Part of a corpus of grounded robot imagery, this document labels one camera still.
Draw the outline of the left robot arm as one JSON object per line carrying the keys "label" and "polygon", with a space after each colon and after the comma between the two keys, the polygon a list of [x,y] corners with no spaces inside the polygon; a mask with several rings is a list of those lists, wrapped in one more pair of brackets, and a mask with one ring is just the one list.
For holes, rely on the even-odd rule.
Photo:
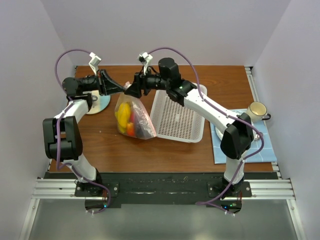
{"label": "left robot arm", "polygon": [[45,154],[56,161],[56,170],[69,168],[79,183],[86,184],[88,193],[99,196],[104,184],[98,170],[84,156],[78,123],[93,106],[93,91],[107,96],[122,93],[125,89],[105,69],[83,78],[67,77],[61,86],[68,104],[61,113],[42,122]]}

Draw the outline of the red fake apple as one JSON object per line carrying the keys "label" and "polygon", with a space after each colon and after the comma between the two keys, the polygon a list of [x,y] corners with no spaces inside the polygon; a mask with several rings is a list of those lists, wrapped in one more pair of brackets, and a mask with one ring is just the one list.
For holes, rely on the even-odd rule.
{"label": "red fake apple", "polygon": [[135,112],[135,111],[131,112],[129,121],[130,121],[131,123],[133,123],[133,124],[136,122],[136,112]]}

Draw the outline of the purple fake eggplant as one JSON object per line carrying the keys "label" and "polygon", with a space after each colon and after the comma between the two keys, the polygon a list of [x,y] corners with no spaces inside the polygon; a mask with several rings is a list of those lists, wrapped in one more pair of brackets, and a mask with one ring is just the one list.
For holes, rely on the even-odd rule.
{"label": "purple fake eggplant", "polygon": [[151,139],[156,137],[156,131],[146,111],[136,110],[136,121],[134,123],[135,137],[138,139]]}

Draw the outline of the red orange fake peach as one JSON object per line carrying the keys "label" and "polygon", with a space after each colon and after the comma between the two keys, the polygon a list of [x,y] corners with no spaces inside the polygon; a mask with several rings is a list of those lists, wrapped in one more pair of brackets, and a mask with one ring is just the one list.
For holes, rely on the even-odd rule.
{"label": "red orange fake peach", "polygon": [[126,127],[126,133],[130,137],[135,137],[135,125],[133,122],[128,122]]}

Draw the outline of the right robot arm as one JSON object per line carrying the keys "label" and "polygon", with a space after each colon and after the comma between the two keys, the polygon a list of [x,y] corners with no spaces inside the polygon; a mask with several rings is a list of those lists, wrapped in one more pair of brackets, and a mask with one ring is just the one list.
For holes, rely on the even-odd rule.
{"label": "right robot arm", "polygon": [[214,124],[222,133],[220,148],[226,156],[223,192],[230,197],[240,190],[240,182],[244,178],[244,158],[254,140],[251,118],[246,114],[236,114],[224,108],[208,96],[200,87],[183,79],[178,64],[170,57],[159,60],[159,70],[151,72],[151,57],[139,56],[143,67],[135,73],[132,84],[125,90],[125,95],[141,98],[151,90],[165,91],[168,97],[195,111],[203,118]]}

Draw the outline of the clear zip top bag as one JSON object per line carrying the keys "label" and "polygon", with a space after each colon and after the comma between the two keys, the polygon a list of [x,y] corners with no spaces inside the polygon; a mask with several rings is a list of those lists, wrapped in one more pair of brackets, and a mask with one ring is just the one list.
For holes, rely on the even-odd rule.
{"label": "clear zip top bag", "polygon": [[150,115],[139,98],[121,93],[114,115],[118,131],[124,136],[148,140],[157,136]]}

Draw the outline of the yellow fake banana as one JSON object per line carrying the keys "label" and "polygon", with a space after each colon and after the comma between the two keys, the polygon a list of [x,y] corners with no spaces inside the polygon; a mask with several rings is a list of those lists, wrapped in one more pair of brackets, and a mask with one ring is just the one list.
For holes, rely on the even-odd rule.
{"label": "yellow fake banana", "polygon": [[127,125],[130,121],[131,116],[131,106],[128,102],[122,102],[118,110],[115,112],[115,117],[117,120],[117,127],[121,133],[125,133]]}

